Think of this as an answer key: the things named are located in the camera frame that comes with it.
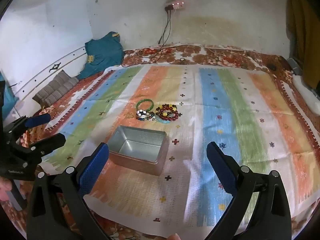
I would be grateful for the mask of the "person's left hand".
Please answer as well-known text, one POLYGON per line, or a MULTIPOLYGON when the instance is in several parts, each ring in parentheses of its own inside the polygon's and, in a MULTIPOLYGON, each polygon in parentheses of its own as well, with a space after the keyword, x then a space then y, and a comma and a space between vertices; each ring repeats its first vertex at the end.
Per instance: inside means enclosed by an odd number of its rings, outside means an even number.
POLYGON ((9 199, 7 192, 12 190, 12 183, 6 178, 0 178, 0 200, 7 201, 9 199))

